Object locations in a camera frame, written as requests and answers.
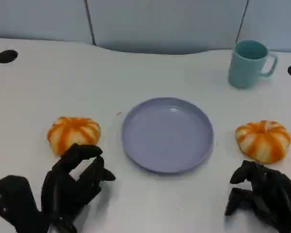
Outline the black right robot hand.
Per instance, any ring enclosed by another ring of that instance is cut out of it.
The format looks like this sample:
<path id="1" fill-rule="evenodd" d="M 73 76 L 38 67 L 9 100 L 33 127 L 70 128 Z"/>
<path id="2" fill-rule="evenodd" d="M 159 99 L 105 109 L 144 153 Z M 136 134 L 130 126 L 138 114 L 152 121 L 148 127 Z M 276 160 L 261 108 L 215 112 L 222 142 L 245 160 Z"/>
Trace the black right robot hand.
<path id="1" fill-rule="evenodd" d="M 251 183 L 252 189 L 232 188 L 225 216 L 239 209 L 249 210 L 279 233 L 291 233 L 291 180 L 278 170 L 244 160 L 232 174 L 230 183 L 245 180 Z"/>

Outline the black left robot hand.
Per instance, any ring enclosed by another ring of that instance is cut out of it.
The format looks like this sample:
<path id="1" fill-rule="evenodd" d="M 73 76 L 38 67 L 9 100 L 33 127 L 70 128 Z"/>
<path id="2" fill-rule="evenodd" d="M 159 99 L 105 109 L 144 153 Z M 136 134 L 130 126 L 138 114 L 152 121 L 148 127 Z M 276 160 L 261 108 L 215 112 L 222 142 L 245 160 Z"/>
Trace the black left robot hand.
<path id="1" fill-rule="evenodd" d="M 101 155 L 98 146 L 73 144 L 47 173 L 41 191 L 42 212 L 59 232 L 77 232 L 73 222 L 100 193 L 100 182 L 115 181 L 115 175 L 104 167 Z M 92 163 L 75 180 L 70 172 L 89 159 L 93 159 Z"/>

